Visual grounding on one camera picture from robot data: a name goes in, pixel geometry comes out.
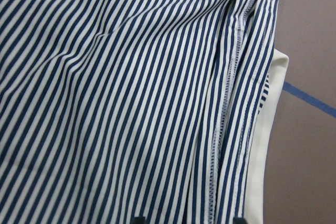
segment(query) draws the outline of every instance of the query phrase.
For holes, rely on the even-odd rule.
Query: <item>fabric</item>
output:
[[[0,222],[233,223],[278,0],[0,0]]]
[[[288,56],[274,50],[265,90],[267,99],[258,114],[250,149],[244,216],[249,224],[263,224],[264,173],[269,136],[285,81]]]

